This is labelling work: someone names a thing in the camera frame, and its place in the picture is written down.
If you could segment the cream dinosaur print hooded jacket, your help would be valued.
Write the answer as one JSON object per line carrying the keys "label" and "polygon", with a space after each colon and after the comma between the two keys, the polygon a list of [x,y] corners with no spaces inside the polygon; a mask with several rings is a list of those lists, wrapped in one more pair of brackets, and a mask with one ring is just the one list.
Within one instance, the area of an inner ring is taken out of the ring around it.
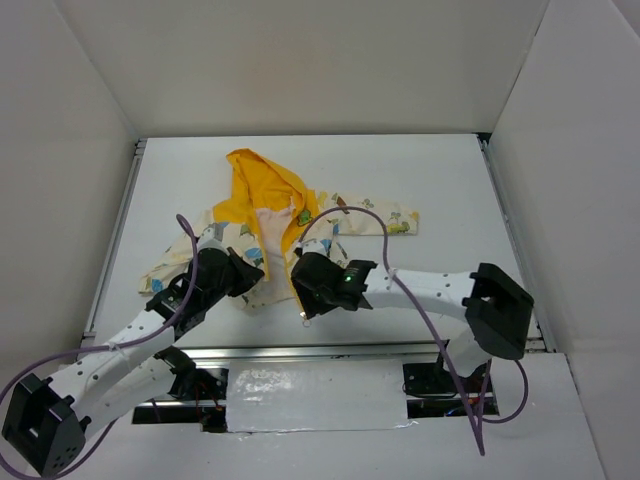
{"label": "cream dinosaur print hooded jacket", "polygon": [[264,278],[233,300],[256,309],[295,298],[290,274],[298,241],[311,242],[344,267],[349,255],[342,236],[415,235],[417,211],[394,201],[338,191],[315,191],[285,167],[250,149],[228,154],[231,195],[203,211],[192,229],[215,234],[226,247],[262,270]]}

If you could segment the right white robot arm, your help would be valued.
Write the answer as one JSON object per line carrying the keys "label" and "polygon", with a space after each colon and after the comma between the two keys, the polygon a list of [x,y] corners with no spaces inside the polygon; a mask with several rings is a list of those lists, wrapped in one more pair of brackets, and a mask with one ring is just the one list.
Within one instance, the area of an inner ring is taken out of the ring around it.
{"label": "right white robot arm", "polygon": [[319,253],[305,253],[291,282],[309,319],[335,309],[414,308],[462,322],[465,330],[448,340],[434,370],[446,391],[459,390],[493,358],[520,361],[525,354],[534,300],[494,264],[433,273],[387,269],[370,260],[341,267]]}

